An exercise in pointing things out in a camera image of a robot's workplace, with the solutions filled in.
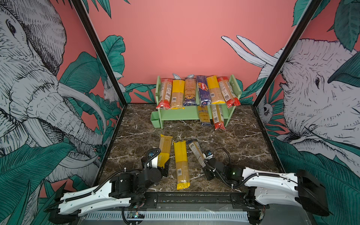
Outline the red spaghetti bag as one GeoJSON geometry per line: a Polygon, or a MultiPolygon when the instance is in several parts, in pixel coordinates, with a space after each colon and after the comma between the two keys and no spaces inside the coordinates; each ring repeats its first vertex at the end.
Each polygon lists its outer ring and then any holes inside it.
{"type": "Polygon", "coordinates": [[[211,112],[215,130],[226,130],[222,107],[220,105],[211,105],[211,112]]]}
{"type": "Polygon", "coordinates": [[[240,106],[239,99],[236,97],[228,78],[219,77],[217,81],[227,107],[240,106]]]}
{"type": "Polygon", "coordinates": [[[161,79],[160,83],[160,99],[157,105],[157,109],[170,109],[170,101],[172,94],[172,79],[161,79]]]}

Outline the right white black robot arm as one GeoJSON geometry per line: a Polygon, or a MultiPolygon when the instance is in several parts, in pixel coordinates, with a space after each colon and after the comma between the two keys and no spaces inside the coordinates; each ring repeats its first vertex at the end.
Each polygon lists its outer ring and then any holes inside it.
{"type": "Polygon", "coordinates": [[[210,151],[201,152],[197,159],[207,180],[217,178],[231,189],[247,187],[244,200],[252,207],[292,205],[318,216],[331,215],[325,186],[308,171],[300,169],[295,173],[275,173],[225,165],[216,160],[210,151]]]}

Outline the blue Ankara spaghetti bag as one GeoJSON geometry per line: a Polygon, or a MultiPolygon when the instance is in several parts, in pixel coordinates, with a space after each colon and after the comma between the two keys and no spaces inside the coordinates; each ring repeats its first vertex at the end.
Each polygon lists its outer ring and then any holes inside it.
{"type": "Polygon", "coordinates": [[[201,122],[201,126],[203,127],[210,127],[211,120],[209,116],[209,111],[207,106],[197,106],[199,120],[201,122]]]}

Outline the yellow orange spaghetti bag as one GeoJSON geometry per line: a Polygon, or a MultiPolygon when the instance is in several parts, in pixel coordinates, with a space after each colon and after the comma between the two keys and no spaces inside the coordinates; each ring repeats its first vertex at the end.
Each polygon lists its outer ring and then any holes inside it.
{"type": "Polygon", "coordinates": [[[211,103],[212,104],[225,104],[225,99],[222,95],[222,92],[220,90],[217,76],[210,76],[207,77],[207,83],[209,87],[209,92],[211,96],[211,103]]]}

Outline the blue Barilla spaghetti box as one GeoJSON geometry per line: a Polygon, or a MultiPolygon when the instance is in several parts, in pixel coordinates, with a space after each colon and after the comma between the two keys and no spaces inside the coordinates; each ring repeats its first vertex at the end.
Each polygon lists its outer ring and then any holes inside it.
{"type": "Polygon", "coordinates": [[[196,77],[197,86],[198,86],[198,93],[199,93],[199,100],[200,105],[208,106],[211,104],[211,96],[210,91],[207,83],[206,76],[197,76],[196,77]]]}

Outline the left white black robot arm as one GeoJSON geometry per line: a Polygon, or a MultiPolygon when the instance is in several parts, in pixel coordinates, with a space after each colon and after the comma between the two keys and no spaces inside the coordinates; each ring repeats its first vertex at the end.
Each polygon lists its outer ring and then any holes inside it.
{"type": "Polygon", "coordinates": [[[88,213],[114,207],[138,209],[147,202],[148,189],[168,176],[170,155],[160,148],[147,151],[142,169],[122,169],[102,184],[82,191],[60,193],[44,208],[49,221],[60,225],[72,223],[88,213]]]}

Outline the long yellow spaghetti bag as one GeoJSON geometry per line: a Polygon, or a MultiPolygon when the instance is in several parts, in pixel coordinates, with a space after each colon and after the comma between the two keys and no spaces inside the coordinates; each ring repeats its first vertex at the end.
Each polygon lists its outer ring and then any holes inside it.
{"type": "Polygon", "coordinates": [[[175,166],[177,175],[177,190],[190,187],[188,156],[186,141],[174,143],[175,166]]]}

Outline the blue clear spaghetti bag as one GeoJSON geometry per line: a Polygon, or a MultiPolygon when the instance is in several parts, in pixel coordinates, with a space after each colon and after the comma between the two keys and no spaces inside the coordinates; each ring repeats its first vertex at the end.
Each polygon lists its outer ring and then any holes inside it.
{"type": "Polygon", "coordinates": [[[195,158],[197,159],[197,161],[199,162],[200,166],[202,168],[206,167],[206,164],[204,162],[205,157],[204,157],[203,151],[202,151],[198,141],[197,140],[189,140],[189,141],[187,141],[187,145],[193,152],[193,154],[194,154],[195,158]]]}

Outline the small yellow pasta bag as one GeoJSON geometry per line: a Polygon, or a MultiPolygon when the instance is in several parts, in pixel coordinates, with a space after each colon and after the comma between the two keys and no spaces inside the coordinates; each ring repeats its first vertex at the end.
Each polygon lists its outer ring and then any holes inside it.
{"type": "Polygon", "coordinates": [[[184,102],[183,102],[183,105],[185,107],[197,105],[196,90],[197,90],[196,80],[193,78],[186,78],[185,89],[184,89],[184,102]]]}

